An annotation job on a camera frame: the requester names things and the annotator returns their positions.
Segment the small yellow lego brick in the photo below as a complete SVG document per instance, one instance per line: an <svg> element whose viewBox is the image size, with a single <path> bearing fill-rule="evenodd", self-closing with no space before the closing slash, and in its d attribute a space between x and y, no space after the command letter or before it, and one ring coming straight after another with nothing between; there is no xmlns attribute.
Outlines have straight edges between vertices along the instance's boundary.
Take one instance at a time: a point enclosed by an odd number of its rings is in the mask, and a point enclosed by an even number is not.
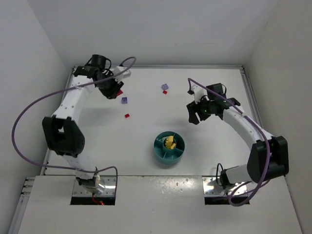
<svg viewBox="0 0 312 234"><path fill-rule="evenodd" d="M168 136L165 140L165 147L166 148L171 148L171 146L174 143L174 137L173 136Z"/></svg>

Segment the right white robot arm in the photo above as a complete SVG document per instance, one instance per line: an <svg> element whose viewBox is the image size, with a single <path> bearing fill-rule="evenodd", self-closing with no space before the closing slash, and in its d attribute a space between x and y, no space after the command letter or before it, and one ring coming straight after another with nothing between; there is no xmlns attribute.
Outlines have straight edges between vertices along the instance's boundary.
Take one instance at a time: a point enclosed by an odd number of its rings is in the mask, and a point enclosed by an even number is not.
<svg viewBox="0 0 312 234"><path fill-rule="evenodd" d="M283 136L274 136L253 121L234 97L226 97L221 84L189 86L194 100L187 105L189 122L198 125L212 115L229 124L250 149L244 165L223 169L219 182L224 189L241 182L268 181L289 173L288 142Z"/></svg>

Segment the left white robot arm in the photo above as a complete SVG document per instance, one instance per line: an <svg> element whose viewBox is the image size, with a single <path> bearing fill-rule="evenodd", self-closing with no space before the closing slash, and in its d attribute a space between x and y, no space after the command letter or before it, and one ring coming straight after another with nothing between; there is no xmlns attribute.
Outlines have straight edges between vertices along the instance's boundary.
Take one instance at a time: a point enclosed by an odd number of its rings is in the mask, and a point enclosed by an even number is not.
<svg viewBox="0 0 312 234"><path fill-rule="evenodd" d="M42 121L48 148L75 169L78 184L92 194L99 193L101 181L96 166L82 154L85 137L78 126L79 116L95 89L107 99L115 99L124 85L123 79L131 75L123 64L111 70L106 66L108 61L104 56L92 55L84 66L78 66L73 72L71 90L52 116Z"/></svg>

